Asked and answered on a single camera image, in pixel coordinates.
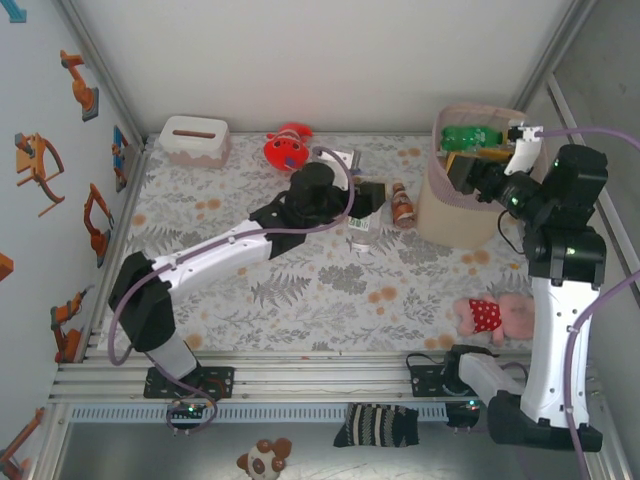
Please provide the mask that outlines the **lime label clear bottle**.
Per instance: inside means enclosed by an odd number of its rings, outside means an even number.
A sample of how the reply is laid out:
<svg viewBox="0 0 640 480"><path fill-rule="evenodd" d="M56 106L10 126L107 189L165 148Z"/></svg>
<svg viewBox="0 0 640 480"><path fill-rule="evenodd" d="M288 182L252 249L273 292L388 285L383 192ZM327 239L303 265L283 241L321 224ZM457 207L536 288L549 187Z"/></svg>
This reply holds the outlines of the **lime label clear bottle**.
<svg viewBox="0 0 640 480"><path fill-rule="evenodd" d="M363 218L348 218L350 248L357 253L367 253L381 232L381 210Z"/></svg>

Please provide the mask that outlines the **green bottle dark cap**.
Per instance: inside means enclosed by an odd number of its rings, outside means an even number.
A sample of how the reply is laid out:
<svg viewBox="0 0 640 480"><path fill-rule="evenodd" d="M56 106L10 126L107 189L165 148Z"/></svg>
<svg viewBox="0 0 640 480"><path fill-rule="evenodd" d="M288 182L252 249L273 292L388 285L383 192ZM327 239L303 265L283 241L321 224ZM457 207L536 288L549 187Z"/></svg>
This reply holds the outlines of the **green bottle dark cap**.
<svg viewBox="0 0 640 480"><path fill-rule="evenodd" d="M493 148L508 143L507 131L487 125L449 125L441 130L440 148L447 152Z"/></svg>

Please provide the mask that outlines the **brown drink bottle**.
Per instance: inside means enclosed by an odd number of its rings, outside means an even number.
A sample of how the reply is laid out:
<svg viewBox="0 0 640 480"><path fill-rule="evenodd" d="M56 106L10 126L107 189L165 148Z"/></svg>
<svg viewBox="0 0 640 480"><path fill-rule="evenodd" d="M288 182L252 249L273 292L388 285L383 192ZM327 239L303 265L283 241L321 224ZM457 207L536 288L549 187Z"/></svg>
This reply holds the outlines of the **brown drink bottle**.
<svg viewBox="0 0 640 480"><path fill-rule="evenodd" d="M397 228L407 230L415 226L414 205L401 181L395 181L392 185L391 211L393 224Z"/></svg>

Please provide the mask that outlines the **beige bin with pink mesh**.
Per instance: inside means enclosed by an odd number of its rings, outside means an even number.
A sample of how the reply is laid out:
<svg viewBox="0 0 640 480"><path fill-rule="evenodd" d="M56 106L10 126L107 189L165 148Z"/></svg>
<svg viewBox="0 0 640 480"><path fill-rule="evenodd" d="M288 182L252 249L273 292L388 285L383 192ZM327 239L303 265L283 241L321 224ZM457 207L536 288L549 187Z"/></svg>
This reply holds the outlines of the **beige bin with pink mesh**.
<svg viewBox="0 0 640 480"><path fill-rule="evenodd" d="M496 234L502 211L497 203L480 203L473 195L465 196L453 189L446 175L445 159L438 155L442 130L475 125L505 130L511 121L526 119L526 114L518 110L469 102L451 104L437 114L416 207L416 228L422 238L445 247L477 249Z"/></svg>

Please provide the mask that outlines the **red plush toy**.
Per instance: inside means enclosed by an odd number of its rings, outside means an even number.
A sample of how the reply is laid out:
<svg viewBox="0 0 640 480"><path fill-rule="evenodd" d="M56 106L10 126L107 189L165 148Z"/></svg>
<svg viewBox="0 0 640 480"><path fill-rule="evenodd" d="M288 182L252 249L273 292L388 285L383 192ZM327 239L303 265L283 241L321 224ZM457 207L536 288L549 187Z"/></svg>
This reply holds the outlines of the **red plush toy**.
<svg viewBox="0 0 640 480"><path fill-rule="evenodd" d="M266 135L263 153L267 162L281 171L301 169L309 158L307 141L313 136L305 124L289 122L277 132Z"/></svg>

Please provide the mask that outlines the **white tissue box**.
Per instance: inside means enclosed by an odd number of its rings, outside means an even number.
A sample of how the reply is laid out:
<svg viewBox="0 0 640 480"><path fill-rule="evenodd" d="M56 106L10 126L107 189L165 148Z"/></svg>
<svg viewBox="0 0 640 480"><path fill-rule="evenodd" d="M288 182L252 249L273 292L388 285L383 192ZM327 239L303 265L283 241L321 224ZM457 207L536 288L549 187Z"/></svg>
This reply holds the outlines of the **white tissue box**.
<svg viewBox="0 0 640 480"><path fill-rule="evenodd" d="M224 120L176 115L165 123L159 143L178 165L222 168L231 150L229 126Z"/></svg>

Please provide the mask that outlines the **pink plush toy dotted dress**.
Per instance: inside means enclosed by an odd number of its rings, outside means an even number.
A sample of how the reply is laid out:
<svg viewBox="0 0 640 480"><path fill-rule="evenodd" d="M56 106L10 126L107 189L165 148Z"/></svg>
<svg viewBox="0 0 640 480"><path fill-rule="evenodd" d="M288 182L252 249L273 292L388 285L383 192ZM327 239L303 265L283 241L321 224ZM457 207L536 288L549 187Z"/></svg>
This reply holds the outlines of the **pink plush toy dotted dress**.
<svg viewBox="0 0 640 480"><path fill-rule="evenodd" d="M535 305L532 297L507 293L495 298L462 298L454 302L459 319L457 331L463 337L490 333L495 346L506 339L531 340L534 336Z"/></svg>

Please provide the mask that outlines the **black striped sock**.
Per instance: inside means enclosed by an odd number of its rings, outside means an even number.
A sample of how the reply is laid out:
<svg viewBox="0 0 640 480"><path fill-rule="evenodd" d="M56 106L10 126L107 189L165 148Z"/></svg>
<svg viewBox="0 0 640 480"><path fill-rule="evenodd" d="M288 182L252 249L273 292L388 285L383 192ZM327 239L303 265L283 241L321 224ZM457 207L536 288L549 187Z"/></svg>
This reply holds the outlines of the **black striped sock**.
<svg viewBox="0 0 640 480"><path fill-rule="evenodd" d="M404 448L419 444L418 411L400 405L350 403L333 446Z"/></svg>

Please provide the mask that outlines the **small controller board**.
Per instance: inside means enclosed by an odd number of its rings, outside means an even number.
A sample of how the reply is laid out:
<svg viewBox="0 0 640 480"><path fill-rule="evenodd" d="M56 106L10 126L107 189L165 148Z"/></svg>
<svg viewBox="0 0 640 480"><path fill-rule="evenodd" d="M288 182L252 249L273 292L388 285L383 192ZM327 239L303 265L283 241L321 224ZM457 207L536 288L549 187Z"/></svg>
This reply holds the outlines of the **small controller board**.
<svg viewBox="0 0 640 480"><path fill-rule="evenodd" d="M209 403L198 403L187 399L175 400L168 408L168 415L174 419L201 419Z"/></svg>
<svg viewBox="0 0 640 480"><path fill-rule="evenodd" d="M445 409L447 426L453 429L472 429L480 418L481 407L477 400L447 402Z"/></svg>

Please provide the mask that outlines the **brown white plush dog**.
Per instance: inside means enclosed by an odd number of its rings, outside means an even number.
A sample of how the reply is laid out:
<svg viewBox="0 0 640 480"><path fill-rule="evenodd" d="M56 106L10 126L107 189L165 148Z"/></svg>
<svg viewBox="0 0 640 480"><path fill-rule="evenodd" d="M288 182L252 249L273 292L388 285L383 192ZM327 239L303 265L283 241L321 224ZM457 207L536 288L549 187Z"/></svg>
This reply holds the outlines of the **brown white plush dog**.
<svg viewBox="0 0 640 480"><path fill-rule="evenodd" d="M291 451L292 442L287 438L260 440L237 459L236 465L252 480L278 480Z"/></svg>

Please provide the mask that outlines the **aluminium frame post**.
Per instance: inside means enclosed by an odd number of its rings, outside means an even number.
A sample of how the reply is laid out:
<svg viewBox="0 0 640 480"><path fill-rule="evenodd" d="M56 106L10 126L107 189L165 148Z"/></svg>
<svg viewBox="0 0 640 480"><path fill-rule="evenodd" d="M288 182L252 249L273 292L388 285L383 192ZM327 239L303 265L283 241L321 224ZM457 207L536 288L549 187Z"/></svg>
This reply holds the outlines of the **aluminium frame post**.
<svg viewBox="0 0 640 480"><path fill-rule="evenodd" d="M533 73L516 97L513 108L524 111L531 104L538 90L546 84L566 51L574 42L599 0L571 0L567 12L536 62Z"/></svg>
<svg viewBox="0 0 640 480"><path fill-rule="evenodd" d="M140 148L145 146L147 134L141 129L140 122L133 110L129 107L122 89L111 73L108 63L102 54L89 24L75 0L50 0L59 17L64 22L74 42L77 44L81 56L94 72L98 83L105 89L106 95L111 101L114 110L118 113L125 127L130 133L129 139Z"/></svg>

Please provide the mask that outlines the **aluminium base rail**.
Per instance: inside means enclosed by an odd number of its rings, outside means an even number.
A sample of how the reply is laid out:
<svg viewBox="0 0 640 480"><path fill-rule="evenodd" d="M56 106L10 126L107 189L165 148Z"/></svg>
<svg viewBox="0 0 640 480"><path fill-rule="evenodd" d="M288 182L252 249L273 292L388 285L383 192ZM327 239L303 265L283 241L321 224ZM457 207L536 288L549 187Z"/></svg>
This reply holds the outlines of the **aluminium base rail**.
<svg viewBox="0 0 640 480"><path fill-rule="evenodd" d="M424 358L402 352L198 352L201 365L235 371L231 399L242 403L391 402L410 400L407 366L431 365L443 351ZM61 365L48 396L52 403L142 402L150 362L134 353L121 366L91 349L81 363Z"/></svg>

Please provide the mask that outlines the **blue orange wall sticker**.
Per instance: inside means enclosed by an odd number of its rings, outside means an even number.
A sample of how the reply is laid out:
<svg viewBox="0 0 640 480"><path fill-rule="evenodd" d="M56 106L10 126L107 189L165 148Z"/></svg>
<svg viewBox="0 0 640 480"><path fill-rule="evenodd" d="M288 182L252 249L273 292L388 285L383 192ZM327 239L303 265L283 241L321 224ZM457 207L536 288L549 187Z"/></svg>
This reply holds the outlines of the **blue orange wall sticker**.
<svg viewBox="0 0 640 480"><path fill-rule="evenodd" d="M127 174L125 173L125 151L128 141L120 128L115 125L113 128L113 141L111 145L112 164L115 174L116 192L120 193L127 186Z"/></svg>

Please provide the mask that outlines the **orange gripper wall sticker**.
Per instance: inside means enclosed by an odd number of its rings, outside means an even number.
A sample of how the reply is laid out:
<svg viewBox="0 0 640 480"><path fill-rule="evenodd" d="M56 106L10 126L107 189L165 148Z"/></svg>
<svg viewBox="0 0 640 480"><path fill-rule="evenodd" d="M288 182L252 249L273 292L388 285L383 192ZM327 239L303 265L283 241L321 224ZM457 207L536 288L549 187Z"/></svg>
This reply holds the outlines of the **orange gripper wall sticker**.
<svg viewBox="0 0 640 480"><path fill-rule="evenodd" d="M65 172L64 164L53 144L39 133L31 135L17 133L14 136L14 144L16 147L16 172L18 174L28 173L16 185L20 187L33 181L50 201L50 205L38 213L38 217L41 218L65 200L65 196L56 195L49 186L51 180ZM48 174L46 171L45 156L47 154L53 158L57 168L52 174Z"/></svg>

